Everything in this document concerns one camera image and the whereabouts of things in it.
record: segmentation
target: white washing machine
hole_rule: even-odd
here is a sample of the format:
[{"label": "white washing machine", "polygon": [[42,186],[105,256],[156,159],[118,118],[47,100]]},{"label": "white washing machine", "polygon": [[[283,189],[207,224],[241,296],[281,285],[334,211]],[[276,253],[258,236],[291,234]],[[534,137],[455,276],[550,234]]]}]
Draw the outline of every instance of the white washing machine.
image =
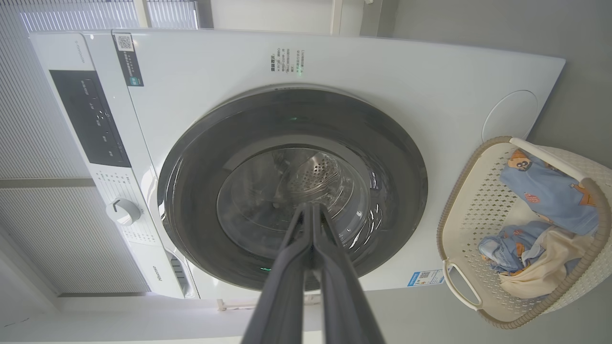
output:
[{"label": "white washing machine", "polygon": [[31,40],[151,290],[203,299],[257,296],[306,201],[334,216],[363,289],[437,271],[438,221],[468,157],[526,137],[565,63],[271,32]]}]

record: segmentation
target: qr code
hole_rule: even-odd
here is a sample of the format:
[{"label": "qr code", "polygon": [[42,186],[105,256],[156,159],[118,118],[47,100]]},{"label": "qr code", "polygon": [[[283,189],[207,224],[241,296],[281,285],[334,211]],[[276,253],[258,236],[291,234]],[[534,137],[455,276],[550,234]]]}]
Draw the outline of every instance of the qr code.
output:
[{"label": "qr code", "polygon": [[115,34],[117,41],[117,50],[119,51],[134,51],[131,34]]}]

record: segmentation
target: woven brown rim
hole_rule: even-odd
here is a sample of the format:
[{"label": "woven brown rim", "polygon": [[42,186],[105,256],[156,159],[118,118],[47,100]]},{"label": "woven brown rim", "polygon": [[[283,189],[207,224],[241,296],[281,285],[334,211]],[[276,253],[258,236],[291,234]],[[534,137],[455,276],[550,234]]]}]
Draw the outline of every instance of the woven brown rim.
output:
[{"label": "woven brown rim", "polygon": [[[510,143],[511,136],[500,136],[496,138],[492,138],[487,142],[483,143],[476,152],[472,155],[472,157],[468,160],[468,163],[463,168],[463,172],[461,172],[461,176],[457,183],[455,183],[455,187],[450,193],[449,200],[444,207],[444,211],[442,212],[442,217],[440,218],[440,224],[438,225],[438,233],[437,233],[437,243],[438,243],[438,252],[440,253],[440,257],[442,260],[448,259],[446,253],[444,252],[444,247],[442,246],[442,231],[444,230],[444,225],[446,224],[446,220],[450,214],[450,210],[452,209],[455,200],[457,199],[457,195],[459,191],[463,187],[465,180],[468,178],[469,173],[474,168],[476,161],[480,158],[483,152],[485,152],[488,148],[499,144],[499,143]],[[493,316],[489,315],[484,310],[478,310],[478,313],[491,325],[495,327],[499,327],[501,329],[516,329],[522,325],[533,320],[538,315],[545,312],[549,309],[555,302],[557,302],[563,294],[565,294],[573,285],[578,281],[578,279],[584,274],[584,272],[589,268],[589,266],[595,261],[599,253],[603,250],[604,246],[608,242],[608,238],[610,237],[610,230],[612,226],[612,213],[610,212],[610,204],[608,203],[608,199],[604,195],[602,189],[599,188],[597,183],[593,181],[591,178],[585,178],[582,181],[584,187],[589,190],[591,195],[593,196],[595,203],[597,205],[597,212],[599,214],[599,226],[597,228],[597,232],[595,234],[595,238],[593,243],[589,247],[589,250],[584,254],[578,265],[574,268],[571,274],[569,274],[565,280],[552,292],[550,293],[546,299],[542,302],[534,306],[530,311],[521,315],[519,318],[513,321],[500,321]]]}]

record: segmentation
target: corrugated panel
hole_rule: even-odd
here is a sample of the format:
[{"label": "corrugated panel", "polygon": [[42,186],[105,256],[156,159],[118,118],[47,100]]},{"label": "corrugated panel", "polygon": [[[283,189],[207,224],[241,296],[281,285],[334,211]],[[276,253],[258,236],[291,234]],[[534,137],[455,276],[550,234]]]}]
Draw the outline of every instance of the corrugated panel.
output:
[{"label": "corrugated panel", "polygon": [[[0,2],[0,178],[89,176],[43,74],[33,31],[137,27],[131,1]],[[192,2],[151,3],[155,27],[196,28]]]},{"label": "corrugated panel", "polygon": [[0,225],[61,293],[149,288],[93,187],[0,189]]}]

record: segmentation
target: laundry basket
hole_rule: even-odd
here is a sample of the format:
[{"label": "laundry basket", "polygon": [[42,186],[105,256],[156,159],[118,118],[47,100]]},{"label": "laundry basket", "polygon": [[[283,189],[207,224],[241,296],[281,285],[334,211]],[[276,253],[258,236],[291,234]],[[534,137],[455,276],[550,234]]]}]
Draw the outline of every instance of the laundry basket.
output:
[{"label": "laundry basket", "polygon": [[[520,148],[582,182],[599,213],[593,243],[578,265],[549,295],[519,299],[499,286],[499,277],[478,252],[483,237],[496,235],[507,225],[522,225],[539,218],[500,180],[512,152]],[[593,289],[612,273],[612,170],[558,148],[536,146],[518,138],[501,136],[485,142],[470,158],[455,184],[438,226],[438,250],[444,261],[446,283],[465,305],[490,324],[515,329],[538,315],[557,310]],[[476,296],[463,296],[453,284],[454,267]]]}]

